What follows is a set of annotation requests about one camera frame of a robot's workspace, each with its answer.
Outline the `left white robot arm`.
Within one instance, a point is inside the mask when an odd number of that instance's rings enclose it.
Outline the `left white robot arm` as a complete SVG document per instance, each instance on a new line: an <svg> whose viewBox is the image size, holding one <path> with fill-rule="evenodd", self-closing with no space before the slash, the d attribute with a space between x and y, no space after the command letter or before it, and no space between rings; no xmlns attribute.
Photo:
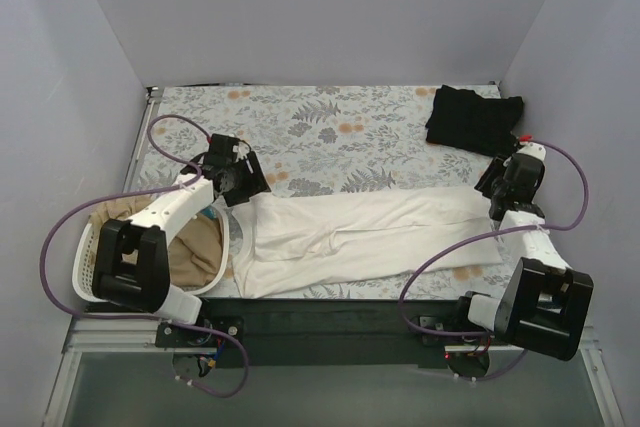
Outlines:
<svg viewBox="0 0 640 427"><path fill-rule="evenodd" d="M213 134L208 150L181 169L171 189L124 220L108 220L97 239L92 294L113 304L178 322L193 347L213 333L202 301L170 280L169 244L200 211L222 197L227 206L269 190L256 152L246 142Z"/></svg>

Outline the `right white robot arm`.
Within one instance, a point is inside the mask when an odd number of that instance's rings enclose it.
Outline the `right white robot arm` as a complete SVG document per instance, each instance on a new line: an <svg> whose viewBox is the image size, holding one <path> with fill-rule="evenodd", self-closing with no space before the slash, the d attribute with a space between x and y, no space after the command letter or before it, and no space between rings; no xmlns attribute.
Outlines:
<svg viewBox="0 0 640 427"><path fill-rule="evenodd" d="M534 196L545 174L545 148L527 143L495 158L475 189L490 200L489 217L516 261L500 298L469 291L459 298L454 336L475 344L492 333L501 342L568 361L579 346L593 281L572 269L554 247Z"/></svg>

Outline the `white t shirt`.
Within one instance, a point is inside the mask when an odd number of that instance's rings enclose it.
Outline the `white t shirt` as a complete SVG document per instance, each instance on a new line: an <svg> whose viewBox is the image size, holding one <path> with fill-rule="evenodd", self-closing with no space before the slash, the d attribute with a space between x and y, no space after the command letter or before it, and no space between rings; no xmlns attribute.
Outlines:
<svg viewBox="0 0 640 427"><path fill-rule="evenodd" d="M489 202L468 186L313 197L262 193L234 207L233 259L244 298L316 284L413 272L446 248L491 230Z"/></svg>

